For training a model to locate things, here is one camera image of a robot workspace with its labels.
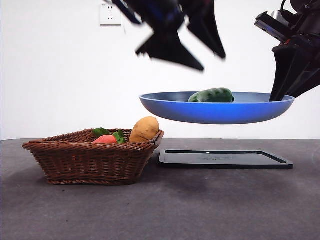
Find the green cucumber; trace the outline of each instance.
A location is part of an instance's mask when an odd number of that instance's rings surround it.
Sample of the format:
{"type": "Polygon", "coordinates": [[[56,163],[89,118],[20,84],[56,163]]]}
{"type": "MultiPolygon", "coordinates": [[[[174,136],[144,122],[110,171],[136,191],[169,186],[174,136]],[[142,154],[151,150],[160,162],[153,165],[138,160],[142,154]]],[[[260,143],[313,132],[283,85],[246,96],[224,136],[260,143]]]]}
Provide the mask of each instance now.
{"type": "Polygon", "coordinates": [[[188,102],[193,103],[232,103],[235,100],[232,92],[224,87],[212,88],[193,94],[188,102]]]}

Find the blue bowl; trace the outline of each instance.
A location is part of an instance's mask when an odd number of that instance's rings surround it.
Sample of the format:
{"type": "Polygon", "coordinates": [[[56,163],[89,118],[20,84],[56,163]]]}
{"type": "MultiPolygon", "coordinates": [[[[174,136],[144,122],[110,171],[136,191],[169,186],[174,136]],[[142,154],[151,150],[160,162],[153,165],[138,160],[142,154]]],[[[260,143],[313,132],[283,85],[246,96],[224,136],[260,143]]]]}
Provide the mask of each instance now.
{"type": "Polygon", "coordinates": [[[188,102],[195,91],[158,92],[139,96],[152,114],[173,121],[195,124],[252,124],[285,113],[295,98],[269,101],[269,93],[233,92],[234,102],[188,102]]]}

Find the woven basket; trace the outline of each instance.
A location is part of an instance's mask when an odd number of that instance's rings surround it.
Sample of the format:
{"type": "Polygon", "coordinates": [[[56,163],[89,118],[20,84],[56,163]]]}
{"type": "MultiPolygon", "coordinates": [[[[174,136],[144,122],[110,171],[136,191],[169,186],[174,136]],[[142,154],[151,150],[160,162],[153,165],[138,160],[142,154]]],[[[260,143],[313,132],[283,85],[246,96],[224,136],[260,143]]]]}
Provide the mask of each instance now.
{"type": "MultiPolygon", "coordinates": [[[[121,130],[128,141],[132,129],[121,130]]],[[[129,185],[137,182],[163,136],[160,130],[148,142],[92,144],[97,137],[86,129],[32,140],[22,147],[33,154],[50,184],[129,185]]]]}

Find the leafy vegetable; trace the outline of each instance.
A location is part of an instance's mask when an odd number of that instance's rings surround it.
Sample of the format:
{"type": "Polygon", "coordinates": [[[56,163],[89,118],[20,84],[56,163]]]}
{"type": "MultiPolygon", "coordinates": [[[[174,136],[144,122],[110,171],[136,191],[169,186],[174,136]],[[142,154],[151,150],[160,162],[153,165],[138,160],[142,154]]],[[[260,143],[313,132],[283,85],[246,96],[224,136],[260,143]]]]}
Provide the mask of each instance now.
{"type": "Polygon", "coordinates": [[[125,135],[121,130],[114,132],[113,136],[115,137],[118,144],[124,144],[126,142],[125,135]]]}
{"type": "MultiPolygon", "coordinates": [[[[111,135],[110,132],[107,129],[104,129],[103,127],[96,128],[92,130],[92,133],[97,137],[100,138],[103,135],[111,135]]],[[[116,139],[116,142],[118,144],[124,144],[126,142],[125,135],[121,130],[118,130],[113,133],[113,136],[116,139]]]]}
{"type": "Polygon", "coordinates": [[[103,127],[93,129],[92,132],[98,138],[103,135],[110,135],[110,132],[107,129],[104,129],[103,127]]]}

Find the electrical outlet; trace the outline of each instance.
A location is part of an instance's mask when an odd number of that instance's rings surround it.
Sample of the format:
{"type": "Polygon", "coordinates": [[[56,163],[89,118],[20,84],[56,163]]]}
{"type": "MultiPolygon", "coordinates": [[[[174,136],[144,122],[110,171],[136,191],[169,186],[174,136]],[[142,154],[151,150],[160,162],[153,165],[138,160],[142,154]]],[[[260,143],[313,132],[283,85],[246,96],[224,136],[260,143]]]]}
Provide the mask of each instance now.
{"type": "Polygon", "coordinates": [[[100,5],[100,26],[121,26],[121,11],[116,5],[100,5]]]}

